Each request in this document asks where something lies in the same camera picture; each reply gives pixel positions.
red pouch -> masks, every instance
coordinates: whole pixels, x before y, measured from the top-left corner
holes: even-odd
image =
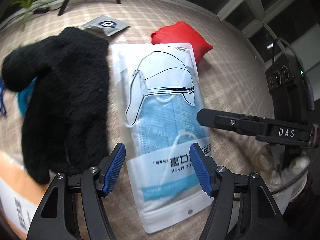
[[[151,34],[151,43],[189,42],[195,54],[198,65],[204,54],[213,49],[204,38],[185,22],[177,22],[174,25],[165,26]]]

blue label stripe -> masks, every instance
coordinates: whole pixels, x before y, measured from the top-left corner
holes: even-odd
[[[186,178],[178,179],[162,185],[143,187],[142,194],[144,201],[158,200],[166,197],[175,196],[184,190],[199,184],[197,175],[194,173]]]

blue face mask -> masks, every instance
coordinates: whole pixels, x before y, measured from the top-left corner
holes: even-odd
[[[195,98],[201,98],[197,90]],[[147,154],[208,137],[196,119],[202,108],[199,100],[192,106],[181,94],[147,97],[134,127],[139,143],[136,153]]]

beige rug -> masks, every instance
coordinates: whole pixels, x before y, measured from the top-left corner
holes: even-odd
[[[246,45],[244,38],[233,30],[200,12],[159,0],[79,0],[65,14],[57,11],[28,21],[24,32],[16,23],[0,32],[0,62],[13,49],[51,35],[67,26],[78,26],[100,15],[127,22],[130,28],[115,35],[112,43],[147,43],[150,34],[164,25],[185,21],[214,46],[198,66],[200,86],[207,108],[257,116],[272,117],[273,105],[268,93],[264,71]],[[111,52],[108,62],[112,77]],[[108,138],[111,148],[121,142],[113,80],[110,80],[108,106]],[[22,118],[15,93],[5,91],[7,117],[0,117],[0,149],[9,154],[21,154]],[[211,131],[216,162],[233,172],[248,174],[255,168],[252,157],[263,145],[252,137],[222,130]],[[115,190],[104,199],[106,212],[117,239],[198,239],[209,209],[168,229],[148,235],[144,232],[135,209],[129,180],[124,167]],[[82,237],[88,239],[83,211],[78,201],[78,220]]]

metal bolt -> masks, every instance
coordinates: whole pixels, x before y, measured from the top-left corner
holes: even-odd
[[[226,168],[225,166],[218,166],[218,167],[217,167],[217,170],[218,170],[219,172],[225,172],[225,171],[227,170],[227,168]]]
[[[251,173],[251,176],[252,176],[254,179],[258,179],[258,178],[260,177],[260,175],[259,175],[257,172]]]
[[[98,170],[99,170],[99,168],[98,168],[97,166],[93,166],[93,167],[91,167],[91,168],[89,169],[89,171],[90,171],[91,173],[96,173]]]
[[[60,172],[60,173],[57,174],[57,176],[58,176],[58,179],[62,179],[64,177],[64,173]]]

